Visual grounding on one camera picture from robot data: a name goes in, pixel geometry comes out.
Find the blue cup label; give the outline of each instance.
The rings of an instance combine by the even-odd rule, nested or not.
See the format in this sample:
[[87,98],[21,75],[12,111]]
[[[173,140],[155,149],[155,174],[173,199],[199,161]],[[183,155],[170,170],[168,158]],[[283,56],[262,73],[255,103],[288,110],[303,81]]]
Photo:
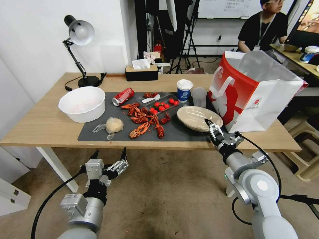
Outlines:
[[190,90],[183,91],[183,90],[177,89],[177,97],[179,100],[185,101],[188,99],[189,95],[190,95]]

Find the beige plate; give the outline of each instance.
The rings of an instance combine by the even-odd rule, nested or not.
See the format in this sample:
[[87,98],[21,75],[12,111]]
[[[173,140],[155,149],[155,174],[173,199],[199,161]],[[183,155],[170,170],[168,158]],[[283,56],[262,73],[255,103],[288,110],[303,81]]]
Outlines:
[[222,118],[215,112],[199,106],[184,106],[177,111],[178,119],[188,128],[198,132],[209,132],[205,118],[223,126]]

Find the paper cup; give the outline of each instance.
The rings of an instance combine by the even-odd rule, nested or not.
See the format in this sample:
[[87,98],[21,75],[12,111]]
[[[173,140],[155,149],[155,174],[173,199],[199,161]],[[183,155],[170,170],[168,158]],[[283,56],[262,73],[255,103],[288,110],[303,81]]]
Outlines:
[[177,98],[179,102],[186,102],[190,96],[190,90],[193,88],[193,83],[186,79],[181,79],[177,82]]

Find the red soda can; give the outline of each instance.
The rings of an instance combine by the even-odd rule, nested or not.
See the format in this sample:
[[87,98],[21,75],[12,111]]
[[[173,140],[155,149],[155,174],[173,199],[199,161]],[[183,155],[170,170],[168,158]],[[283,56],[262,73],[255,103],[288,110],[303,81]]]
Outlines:
[[125,90],[123,90],[122,92],[114,96],[114,98],[112,99],[112,102],[115,106],[121,106],[133,96],[134,96],[134,90],[132,90],[132,88],[126,88]]

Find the lamp base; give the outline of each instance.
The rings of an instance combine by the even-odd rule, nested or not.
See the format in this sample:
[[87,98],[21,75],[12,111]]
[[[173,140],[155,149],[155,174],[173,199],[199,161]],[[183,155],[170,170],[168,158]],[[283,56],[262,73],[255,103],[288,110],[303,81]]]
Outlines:
[[83,86],[99,86],[100,79],[98,77],[96,77],[96,76],[87,76],[87,83],[84,80],[84,78],[81,78],[81,79],[79,79],[79,82],[77,84],[79,85],[79,87],[83,87]]

